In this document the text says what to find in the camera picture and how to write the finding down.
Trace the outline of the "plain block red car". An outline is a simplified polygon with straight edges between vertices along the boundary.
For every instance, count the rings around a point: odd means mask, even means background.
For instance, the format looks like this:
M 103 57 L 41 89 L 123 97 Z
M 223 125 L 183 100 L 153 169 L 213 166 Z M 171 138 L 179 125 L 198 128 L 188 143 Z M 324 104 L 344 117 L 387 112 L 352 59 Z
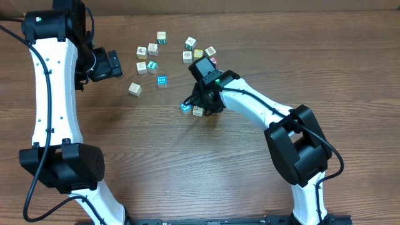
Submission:
M 201 117 L 201 116 L 204 115 L 204 109 L 199 107 L 199 106 L 194 106 L 193 110 L 192 110 L 192 113 L 193 113 L 194 116 Z

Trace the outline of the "blue number 5 block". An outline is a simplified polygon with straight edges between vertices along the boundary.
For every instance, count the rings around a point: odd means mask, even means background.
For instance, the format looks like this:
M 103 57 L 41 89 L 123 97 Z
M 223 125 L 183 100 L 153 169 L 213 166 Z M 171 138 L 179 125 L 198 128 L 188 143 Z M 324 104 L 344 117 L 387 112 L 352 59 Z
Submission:
M 190 104 L 186 105 L 182 102 L 180 104 L 180 108 L 183 114 L 190 114 L 192 112 L 192 107 Z

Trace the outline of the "red number 3 block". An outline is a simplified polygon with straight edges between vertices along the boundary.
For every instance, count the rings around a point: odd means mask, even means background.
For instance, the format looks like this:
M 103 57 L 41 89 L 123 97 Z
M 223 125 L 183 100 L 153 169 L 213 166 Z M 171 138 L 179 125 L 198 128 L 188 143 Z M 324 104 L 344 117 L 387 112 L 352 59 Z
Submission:
M 218 64 L 218 60 L 215 57 L 210 57 L 209 59 L 214 65 Z

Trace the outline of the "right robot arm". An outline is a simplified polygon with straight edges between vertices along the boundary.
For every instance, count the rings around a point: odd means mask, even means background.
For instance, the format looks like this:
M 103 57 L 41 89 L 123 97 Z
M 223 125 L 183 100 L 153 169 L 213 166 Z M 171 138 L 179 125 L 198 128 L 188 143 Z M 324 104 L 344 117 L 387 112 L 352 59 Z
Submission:
M 206 57 L 188 69 L 196 83 L 185 104 L 203 108 L 207 116 L 223 109 L 235 111 L 264 132 L 276 171 L 291 185 L 292 223 L 329 224 L 322 181 L 332 151 L 313 112 L 305 105 L 292 108 L 269 99 Z

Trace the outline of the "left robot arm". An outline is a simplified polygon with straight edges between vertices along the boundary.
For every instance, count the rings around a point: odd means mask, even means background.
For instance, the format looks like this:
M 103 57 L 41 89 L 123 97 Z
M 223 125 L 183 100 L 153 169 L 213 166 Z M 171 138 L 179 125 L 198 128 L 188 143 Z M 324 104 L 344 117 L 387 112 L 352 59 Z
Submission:
M 81 1 L 54 1 L 50 10 L 26 13 L 22 32 L 34 63 L 36 123 L 19 162 L 35 183 L 77 201 L 93 224 L 129 224 L 127 209 L 104 180 L 101 149 L 84 144 L 78 123 L 76 91 L 123 73 L 115 51 L 94 47 L 94 33 L 86 29 L 92 18 Z

